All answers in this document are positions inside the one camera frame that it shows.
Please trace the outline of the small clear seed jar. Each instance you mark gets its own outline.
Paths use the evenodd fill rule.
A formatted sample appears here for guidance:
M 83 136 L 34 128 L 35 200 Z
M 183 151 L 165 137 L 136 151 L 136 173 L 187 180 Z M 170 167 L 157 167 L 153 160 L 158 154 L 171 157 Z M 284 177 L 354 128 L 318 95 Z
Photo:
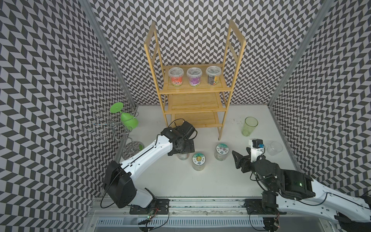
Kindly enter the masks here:
M 219 78 L 222 74 L 222 70 L 218 66 L 210 66 L 206 69 L 207 83 L 211 86 L 216 85 L 219 82 Z

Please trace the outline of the carrot seed container red label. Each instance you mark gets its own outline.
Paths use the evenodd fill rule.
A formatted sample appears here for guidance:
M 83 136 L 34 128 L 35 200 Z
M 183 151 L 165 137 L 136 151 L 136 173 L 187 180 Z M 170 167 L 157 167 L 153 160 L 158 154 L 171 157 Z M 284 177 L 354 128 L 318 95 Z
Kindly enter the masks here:
M 189 153 L 177 154 L 177 158 L 180 160 L 187 160 L 189 158 Z

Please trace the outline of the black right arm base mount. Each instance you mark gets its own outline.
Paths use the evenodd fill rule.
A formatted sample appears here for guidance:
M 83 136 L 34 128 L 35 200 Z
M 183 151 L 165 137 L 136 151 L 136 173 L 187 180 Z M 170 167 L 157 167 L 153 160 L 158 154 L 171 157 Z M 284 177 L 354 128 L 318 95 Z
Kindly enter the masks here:
M 261 198 L 245 199 L 243 205 L 249 215 L 286 215 L 278 210 L 277 197 L 275 192 L 264 191 Z

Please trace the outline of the small purple seed jar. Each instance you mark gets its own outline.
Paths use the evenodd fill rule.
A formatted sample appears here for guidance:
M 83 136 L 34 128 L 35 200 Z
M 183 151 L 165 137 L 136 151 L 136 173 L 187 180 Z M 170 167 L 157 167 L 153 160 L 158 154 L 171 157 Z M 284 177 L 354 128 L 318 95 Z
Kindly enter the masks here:
M 203 74 L 200 68 L 197 67 L 189 68 L 186 74 L 190 86 L 197 87 L 200 85 L 201 77 Z

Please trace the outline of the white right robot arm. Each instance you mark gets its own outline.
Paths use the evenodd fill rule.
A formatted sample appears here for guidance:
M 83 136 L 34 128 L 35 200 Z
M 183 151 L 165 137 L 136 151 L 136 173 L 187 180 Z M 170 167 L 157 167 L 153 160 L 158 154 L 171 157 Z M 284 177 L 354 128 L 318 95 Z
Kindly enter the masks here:
M 299 213 L 322 218 L 347 232 L 371 230 L 371 197 L 352 197 L 331 189 L 309 175 L 282 169 L 264 155 L 243 156 L 232 152 L 235 166 L 250 173 L 262 188 L 261 198 L 245 200 L 248 214 L 275 215 Z

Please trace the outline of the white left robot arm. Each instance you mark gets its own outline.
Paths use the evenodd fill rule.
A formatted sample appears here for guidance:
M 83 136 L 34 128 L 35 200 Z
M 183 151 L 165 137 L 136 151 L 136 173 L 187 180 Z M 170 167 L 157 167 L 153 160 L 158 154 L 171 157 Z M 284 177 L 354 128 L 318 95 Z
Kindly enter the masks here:
M 126 206 L 152 207 L 156 197 L 148 189 L 135 187 L 139 176 L 164 155 L 193 153 L 195 127 L 187 121 L 167 127 L 142 151 L 121 163 L 112 161 L 106 168 L 104 196 L 108 195 L 118 208 Z

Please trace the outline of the red tomato seed container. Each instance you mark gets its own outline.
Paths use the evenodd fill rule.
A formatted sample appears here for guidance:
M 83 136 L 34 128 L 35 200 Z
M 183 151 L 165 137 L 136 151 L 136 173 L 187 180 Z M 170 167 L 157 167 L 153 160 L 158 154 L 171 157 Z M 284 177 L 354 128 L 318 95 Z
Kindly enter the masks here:
M 173 67 L 169 69 L 168 74 L 173 86 L 178 87 L 182 85 L 184 76 L 184 71 L 182 68 Z

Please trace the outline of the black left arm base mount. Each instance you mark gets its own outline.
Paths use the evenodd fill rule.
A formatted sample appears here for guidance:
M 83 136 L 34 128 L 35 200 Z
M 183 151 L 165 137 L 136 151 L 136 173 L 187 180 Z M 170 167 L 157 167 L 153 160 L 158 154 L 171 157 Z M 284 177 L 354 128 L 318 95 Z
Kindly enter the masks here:
M 136 196 L 129 203 L 130 215 L 148 215 L 156 212 L 157 215 L 167 215 L 169 213 L 170 200 L 156 197 L 149 189 L 138 189 Z

